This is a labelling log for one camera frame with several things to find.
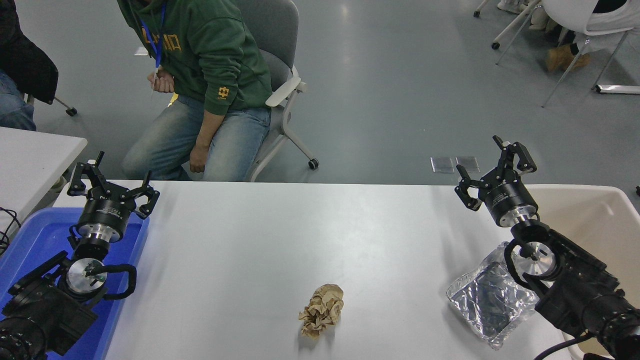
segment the white plastic bin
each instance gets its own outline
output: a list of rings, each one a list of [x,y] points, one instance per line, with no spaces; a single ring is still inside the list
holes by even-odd
[[[627,196],[609,186],[555,184],[527,188],[540,207],[542,222],[606,263],[607,271],[620,280],[626,299],[640,307],[640,215]],[[582,360],[585,352],[608,355],[595,339],[569,350],[574,360]]]

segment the table surface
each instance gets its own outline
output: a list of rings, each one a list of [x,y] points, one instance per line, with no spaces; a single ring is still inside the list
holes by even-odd
[[[532,359],[563,341],[536,313],[496,352],[450,308],[453,280],[511,239],[452,186],[152,185],[138,286],[107,360]],[[298,312],[326,283],[344,290],[340,322],[302,338]]]
[[[86,146],[86,139],[0,127],[0,206],[24,220]],[[0,230],[11,218],[0,213]]]

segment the green hoodie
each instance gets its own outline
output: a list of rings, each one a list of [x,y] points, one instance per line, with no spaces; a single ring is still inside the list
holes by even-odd
[[[154,42],[163,35],[161,65],[174,76],[176,94],[204,102],[216,115],[266,107],[271,95],[269,68],[234,0],[118,0],[118,5],[153,57],[141,20]]]

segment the chair armrest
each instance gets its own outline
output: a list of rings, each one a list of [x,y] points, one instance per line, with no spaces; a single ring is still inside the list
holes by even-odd
[[[269,96],[269,99],[266,101],[266,105],[270,108],[274,108],[284,99],[286,99],[292,92],[294,91],[304,92],[307,90],[307,83],[302,81],[299,76],[294,76],[293,78],[287,80],[286,83],[280,85],[280,87]]]

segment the gray floor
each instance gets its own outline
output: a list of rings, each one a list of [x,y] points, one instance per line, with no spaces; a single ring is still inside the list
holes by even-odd
[[[296,66],[309,84],[292,128],[321,162],[307,168],[289,144],[258,178],[269,182],[455,184],[434,174],[430,156],[476,156],[484,173],[499,150],[491,136],[528,146],[539,170],[527,183],[597,184],[621,188],[640,209],[640,97],[589,90],[608,55],[572,74],[547,108],[561,73],[543,70],[552,46],[526,31],[500,66],[492,39],[514,15],[490,3],[475,19],[471,0],[297,0]],[[58,95],[75,106],[36,106],[40,131],[82,136],[80,159],[104,150],[103,172],[118,164],[168,97],[153,94],[154,64],[115,1],[29,0],[18,3],[24,32],[56,62]],[[606,76],[638,85],[638,38],[630,39]]]

